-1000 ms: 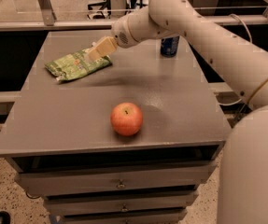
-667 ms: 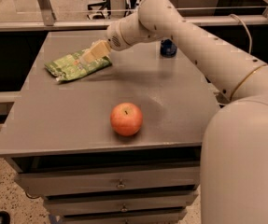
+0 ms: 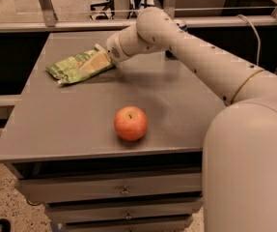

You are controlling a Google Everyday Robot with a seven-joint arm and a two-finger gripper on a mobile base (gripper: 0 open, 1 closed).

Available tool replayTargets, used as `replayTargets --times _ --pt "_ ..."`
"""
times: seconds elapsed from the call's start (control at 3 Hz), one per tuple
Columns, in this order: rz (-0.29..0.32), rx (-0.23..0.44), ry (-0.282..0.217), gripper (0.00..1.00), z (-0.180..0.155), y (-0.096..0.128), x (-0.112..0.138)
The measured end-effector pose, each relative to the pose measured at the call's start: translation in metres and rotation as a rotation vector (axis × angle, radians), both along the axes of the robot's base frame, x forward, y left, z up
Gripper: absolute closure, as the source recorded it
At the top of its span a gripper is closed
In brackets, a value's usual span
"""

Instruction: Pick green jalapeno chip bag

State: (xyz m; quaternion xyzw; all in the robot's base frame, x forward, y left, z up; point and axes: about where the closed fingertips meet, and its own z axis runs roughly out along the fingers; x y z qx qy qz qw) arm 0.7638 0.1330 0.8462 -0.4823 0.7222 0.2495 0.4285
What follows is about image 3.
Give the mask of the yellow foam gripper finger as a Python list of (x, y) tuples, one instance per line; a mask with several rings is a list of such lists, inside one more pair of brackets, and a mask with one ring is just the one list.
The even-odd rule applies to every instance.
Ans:
[(100, 51), (82, 65), (80, 72), (84, 75), (91, 75), (106, 68), (110, 64), (111, 60), (109, 56), (105, 52)]

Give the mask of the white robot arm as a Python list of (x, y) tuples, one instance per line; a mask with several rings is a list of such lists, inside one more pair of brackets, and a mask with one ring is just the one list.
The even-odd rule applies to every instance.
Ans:
[(203, 146), (205, 232), (277, 232), (277, 75), (150, 7), (105, 44), (116, 62), (168, 49), (226, 105)]

